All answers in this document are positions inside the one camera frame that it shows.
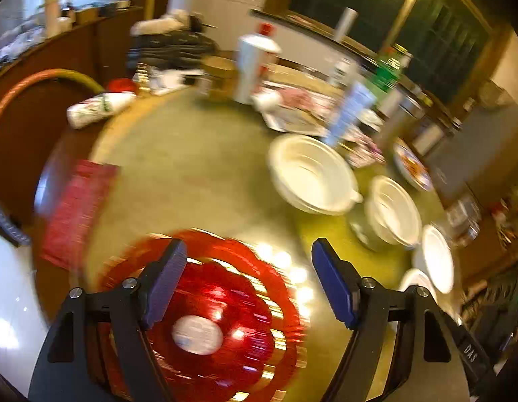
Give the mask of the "blue patterned food plate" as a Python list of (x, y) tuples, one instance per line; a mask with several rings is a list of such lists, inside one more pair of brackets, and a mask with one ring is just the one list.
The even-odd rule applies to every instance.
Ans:
[(432, 192), (434, 185), (430, 173), (401, 139), (393, 144), (393, 161), (407, 183), (422, 192)]

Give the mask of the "amber glass jar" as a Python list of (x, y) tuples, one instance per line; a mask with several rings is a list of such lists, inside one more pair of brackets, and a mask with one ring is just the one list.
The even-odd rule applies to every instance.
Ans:
[(201, 60), (204, 74), (198, 82), (199, 92), (210, 100), (233, 98), (236, 88), (237, 70), (235, 63), (217, 55), (207, 55)]

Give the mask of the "small white cup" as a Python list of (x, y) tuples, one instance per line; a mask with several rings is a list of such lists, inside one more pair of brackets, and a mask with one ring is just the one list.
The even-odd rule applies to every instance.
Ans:
[(259, 113), (270, 113), (282, 103), (283, 97), (277, 90), (264, 89), (251, 96), (252, 105)]

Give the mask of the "white liquor bottle red cap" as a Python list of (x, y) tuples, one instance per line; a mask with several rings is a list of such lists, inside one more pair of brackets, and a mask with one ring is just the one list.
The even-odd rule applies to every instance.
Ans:
[(275, 64), (281, 47), (273, 40), (273, 25), (261, 23), (254, 33), (239, 37), (236, 53), (237, 85), (234, 100), (242, 105), (261, 83), (271, 64)]

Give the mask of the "small red scalloped plate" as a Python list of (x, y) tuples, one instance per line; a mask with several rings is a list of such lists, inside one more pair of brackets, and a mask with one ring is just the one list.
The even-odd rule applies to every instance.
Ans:
[(263, 375), (272, 314), (249, 279), (208, 261), (188, 263), (163, 319), (147, 331), (177, 401), (227, 401)]

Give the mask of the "white plastic bottle lying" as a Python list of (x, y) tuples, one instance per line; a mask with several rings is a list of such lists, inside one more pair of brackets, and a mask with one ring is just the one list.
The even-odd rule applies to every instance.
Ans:
[(70, 126), (76, 130), (120, 114), (134, 102), (132, 92), (103, 92), (67, 108)]

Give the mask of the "white disposable plate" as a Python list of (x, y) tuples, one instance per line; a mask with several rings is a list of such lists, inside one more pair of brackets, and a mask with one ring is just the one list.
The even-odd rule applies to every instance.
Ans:
[(402, 276), (400, 281), (398, 290), (405, 291), (410, 286), (421, 286), (424, 287), (430, 292), (434, 300), (437, 300), (436, 291), (434, 289), (434, 285), (431, 282), (431, 279), (421, 270), (412, 268), (407, 270), (406, 273)]

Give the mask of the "large white disposable bowl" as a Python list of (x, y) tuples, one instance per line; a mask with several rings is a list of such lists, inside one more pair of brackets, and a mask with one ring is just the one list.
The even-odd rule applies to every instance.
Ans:
[(284, 134), (275, 138), (267, 165), (274, 188), (300, 211), (340, 216), (363, 201), (348, 163), (312, 137)]

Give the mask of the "red rectangular box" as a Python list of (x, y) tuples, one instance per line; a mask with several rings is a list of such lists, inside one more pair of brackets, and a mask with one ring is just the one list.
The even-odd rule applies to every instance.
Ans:
[(64, 269), (80, 270), (84, 250), (100, 211), (114, 188), (120, 167), (82, 160), (47, 224), (41, 257)]

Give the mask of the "large red scalloped plate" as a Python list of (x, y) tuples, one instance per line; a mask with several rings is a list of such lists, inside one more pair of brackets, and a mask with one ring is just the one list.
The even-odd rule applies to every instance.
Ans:
[(172, 239), (185, 243), (186, 265), (212, 261), (245, 276), (271, 311), (274, 349), (264, 365), (263, 375), (251, 388), (237, 392), (227, 401), (282, 400), (296, 371), (305, 367), (307, 324), (298, 310), (294, 287), (282, 272), (261, 260), (249, 246), (198, 229), (168, 235), (149, 233), (130, 245), (121, 256), (106, 261), (97, 279), (98, 290), (110, 290), (127, 278), (139, 276), (147, 264), (161, 257)]

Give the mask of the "dark folded jacket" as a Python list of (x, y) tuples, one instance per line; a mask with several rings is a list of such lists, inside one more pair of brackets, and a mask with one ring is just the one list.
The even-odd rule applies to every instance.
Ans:
[(131, 71), (143, 63), (159, 70), (191, 70), (201, 65), (204, 56), (215, 55), (217, 50), (213, 39), (190, 31), (138, 36), (127, 53), (126, 68)]

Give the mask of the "grey refrigerator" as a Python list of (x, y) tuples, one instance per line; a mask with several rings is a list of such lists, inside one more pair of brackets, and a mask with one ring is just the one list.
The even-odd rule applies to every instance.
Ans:
[(425, 162), (445, 207), (470, 193), (490, 208), (518, 184), (518, 105), (475, 108)]

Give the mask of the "tall white blue tube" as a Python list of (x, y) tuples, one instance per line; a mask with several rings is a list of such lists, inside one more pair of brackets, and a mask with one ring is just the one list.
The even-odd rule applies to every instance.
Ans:
[(345, 96), (336, 120), (329, 127), (323, 142), (335, 147), (343, 140), (343, 136), (350, 125), (359, 118), (362, 111), (368, 109), (375, 102), (374, 94), (361, 82), (354, 82), (350, 92)]

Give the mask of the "beige thermos on sideboard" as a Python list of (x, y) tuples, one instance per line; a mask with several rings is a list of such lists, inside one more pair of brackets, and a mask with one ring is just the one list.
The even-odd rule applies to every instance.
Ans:
[(59, 18), (61, 16), (60, 0), (44, 0), (46, 38), (58, 36), (60, 33)]

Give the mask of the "small white disposable bowl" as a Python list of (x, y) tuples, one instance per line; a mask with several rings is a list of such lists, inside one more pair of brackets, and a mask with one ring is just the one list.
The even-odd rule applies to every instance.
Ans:
[(412, 266), (425, 273), (441, 293), (453, 290), (453, 255), (444, 235), (431, 224), (422, 229), (420, 243), (412, 254)]

